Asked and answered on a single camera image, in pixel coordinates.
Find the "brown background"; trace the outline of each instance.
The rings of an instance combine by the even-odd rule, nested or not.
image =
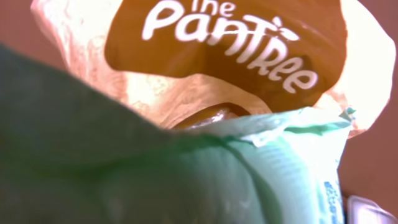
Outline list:
[[[29,11],[30,2],[31,0],[0,0],[0,42],[25,55],[65,69],[55,47],[38,30]],[[398,44],[398,27],[395,25],[398,21],[398,0],[361,2]],[[398,65],[395,69],[394,90],[389,105],[371,130],[348,141],[340,165],[340,179],[346,194],[370,198],[398,217],[396,114]]]

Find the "packaging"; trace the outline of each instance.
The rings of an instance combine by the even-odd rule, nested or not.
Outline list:
[[[391,91],[394,42],[356,0],[34,0],[32,12],[74,76],[163,128],[223,103],[351,107],[354,136]]]
[[[0,108],[0,223],[344,223],[348,114],[164,130],[1,45]]]

